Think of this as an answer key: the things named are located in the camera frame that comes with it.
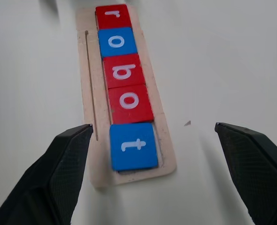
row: wooden board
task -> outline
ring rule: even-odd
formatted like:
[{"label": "wooden board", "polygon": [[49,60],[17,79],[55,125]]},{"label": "wooden board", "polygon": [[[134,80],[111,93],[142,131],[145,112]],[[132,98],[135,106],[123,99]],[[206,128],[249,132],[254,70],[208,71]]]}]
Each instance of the wooden board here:
[{"label": "wooden board", "polygon": [[112,119],[100,56],[95,8],[80,9],[76,15],[76,23],[84,123],[91,123],[94,128],[88,150],[88,166],[90,181],[97,188],[163,176],[176,169],[173,145],[143,31],[140,28],[139,18],[134,7],[128,6],[128,11],[154,113],[153,127],[159,166],[150,170],[121,173],[111,169],[109,128]]}]

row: groove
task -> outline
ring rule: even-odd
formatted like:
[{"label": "groove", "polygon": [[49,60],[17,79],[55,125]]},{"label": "groove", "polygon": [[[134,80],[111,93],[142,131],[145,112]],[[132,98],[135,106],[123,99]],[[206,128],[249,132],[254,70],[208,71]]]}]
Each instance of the groove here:
[{"label": "groove", "polygon": [[86,44],[86,54],[87,54],[87,64],[88,64],[88,72],[90,76],[90,85],[91,85],[91,96],[92,96],[92,111],[93,111],[93,120],[94,120],[94,130],[96,133],[96,140],[98,140],[98,128],[97,128],[97,119],[96,119],[96,109],[95,109],[95,101],[93,97],[93,86],[92,86],[92,74],[91,74],[91,66],[90,66],[90,58],[88,53],[88,44],[87,44],[87,35],[88,31],[85,31],[85,44]]}]

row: white letter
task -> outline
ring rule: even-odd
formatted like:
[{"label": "white letter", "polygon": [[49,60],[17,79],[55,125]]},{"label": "white letter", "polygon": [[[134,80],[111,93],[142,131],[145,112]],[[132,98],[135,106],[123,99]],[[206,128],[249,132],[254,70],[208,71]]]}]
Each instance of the white letter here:
[{"label": "white letter", "polygon": [[116,17],[120,17],[120,12],[119,11],[108,11],[105,12],[105,15],[115,15]]},{"label": "white letter", "polygon": [[[130,69],[135,68],[134,64],[130,65],[123,65],[123,66],[118,66],[118,67],[112,67],[112,70],[114,71],[113,76],[117,80],[125,80],[131,76],[131,71]],[[126,74],[125,75],[119,75],[120,70],[125,70]]]},{"label": "white letter", "polygon": [[[112,43],[112,41],[115,40],[115,39],[119,39],[121,42],[119,44]],[[110,47],[119,48],[119,47],[122,47],[125,44],[125,40],[121,36],[112,36],[108,39],[108,44],[109,44]]]},{"label": "white letter", "polygon": [[[131,104],[127,104],[125,103],[125,98],[133,98],[134,102]],[[133,92],[127,92],[125,94],[122,94],[122,96],[120,97],[120,105],[124,109],[133,109],[137,107],[138,104],[139,104],[139,97]]]}]

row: white surface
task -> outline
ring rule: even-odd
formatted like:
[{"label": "white surface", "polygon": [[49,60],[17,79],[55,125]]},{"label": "white surface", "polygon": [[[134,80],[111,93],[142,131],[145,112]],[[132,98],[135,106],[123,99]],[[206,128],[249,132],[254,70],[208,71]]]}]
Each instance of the white surface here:
[{"label": "white surface", "polygon": [[[59,0],[55,19],[36,0],[0,1],[0,206],[52,139],[81,124],[75,8],[107,3]],[[85,177],[72,224],[253,224],[214,126],[247,126],[277,145],[277,0],[133,4],[178,169],[103,192]]]}]

